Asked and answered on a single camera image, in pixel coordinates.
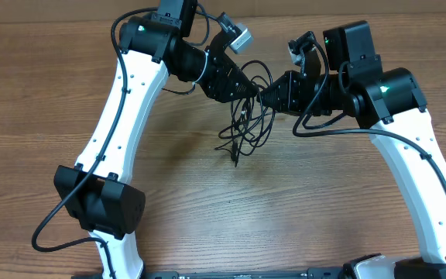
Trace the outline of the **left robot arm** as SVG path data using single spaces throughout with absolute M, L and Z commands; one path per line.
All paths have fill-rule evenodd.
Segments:
M 200 50 L 187 41 L 196 1 L 162 1 L 118 17 L 111 26 L 116 79 L 90 141 L 74 166 L 57 168 L 61 206 L 88 232 L 100 253 L 103 278 L 139 278 L 135 231 L 146 197 L 131 185 L 137 146 L 153 104 L 169 76 L 200 87 L 217 102 L 257 95 L 256 86 L 228 56 L 251 42 L 249 29 L 226 14 L 220 32 Z

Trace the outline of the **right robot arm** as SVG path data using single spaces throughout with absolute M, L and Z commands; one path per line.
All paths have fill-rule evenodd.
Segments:
M 446 278 L 446 161 L 427 99 L 413 74 L 383 70 L 369 24 L 352 22 L 288 43 L 299 71 L 287 71 L 259 96 L 262 104 L 297 117 L 300 138 L 336 136 L 349 116 L 382 154 L 410 212 L 419 253 L 374 253 L 329 271 L 331 278 Z

